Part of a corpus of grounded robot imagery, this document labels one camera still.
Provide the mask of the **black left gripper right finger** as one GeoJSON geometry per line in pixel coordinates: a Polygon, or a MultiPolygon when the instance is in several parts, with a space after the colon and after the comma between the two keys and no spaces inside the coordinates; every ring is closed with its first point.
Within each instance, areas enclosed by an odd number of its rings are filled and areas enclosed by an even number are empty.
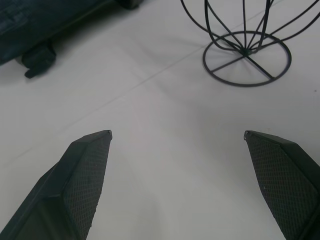
{"type": "Polygon", "coordinates": [[[287,240],[320,238],[320,167],[295,142],[244,133],[261,194],[287,240]]]}

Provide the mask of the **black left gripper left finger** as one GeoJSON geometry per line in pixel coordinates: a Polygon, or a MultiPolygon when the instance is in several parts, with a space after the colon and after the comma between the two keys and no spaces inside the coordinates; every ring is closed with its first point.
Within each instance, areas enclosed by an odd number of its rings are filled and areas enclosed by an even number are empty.
{"type": "Polygon", "coordinates": [[[34,185],[2,240],[85,240],[102,194],[111,130],[73,141],[34,185]]]}

